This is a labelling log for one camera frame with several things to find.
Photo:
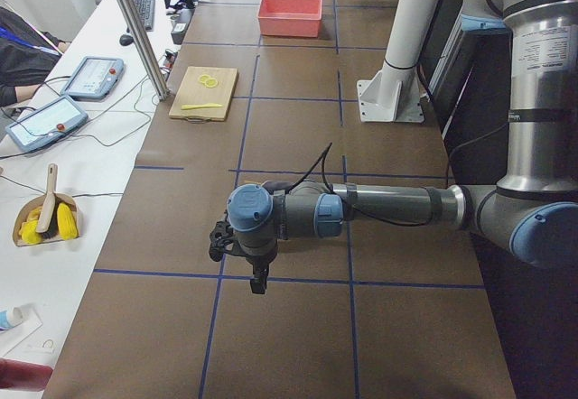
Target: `red plastic basket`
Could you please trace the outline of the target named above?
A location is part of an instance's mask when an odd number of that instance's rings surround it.
[[[322,25],[323,0],[261,0],[262,35],[316,38]]]

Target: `computer mouse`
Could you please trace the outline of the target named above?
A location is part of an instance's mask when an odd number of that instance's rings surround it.
[[[127,46],[135,42],[135,39],[130,33],[123,33],[120,35],[120,40],[118,40],[118,42],[120,42],[120,45]]]

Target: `keyboard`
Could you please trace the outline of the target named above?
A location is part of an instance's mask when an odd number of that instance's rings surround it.
[[[136,11],[141,17],[144,29],[152,31],[154,22],[154,0],[133,0],[136,5]]]

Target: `person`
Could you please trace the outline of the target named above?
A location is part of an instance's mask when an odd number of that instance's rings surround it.
[[[68,42],[44,35],[60,51],[68,48]],[[0,6],[0,107],[31,98],[60,57],[22,17]]]

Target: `blue joint cap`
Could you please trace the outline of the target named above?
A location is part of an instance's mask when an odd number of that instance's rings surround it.
[[[272,211],[273,198],[260,185],[241,185],[228,197],[228,222],[237,232],[259,229]]]
[[[315,205],[315,234],[319,238],[337,237],[341,233],[343,206],[337,194],[322,194]]]
[[[540,268],[578,264],[578,203],[556,202],[533,211],[509,240],[515,257]]]
[[[461,15],[461,29],[480,35],[509,33],[509,28],[499,18],[474,17],[466,14]]]

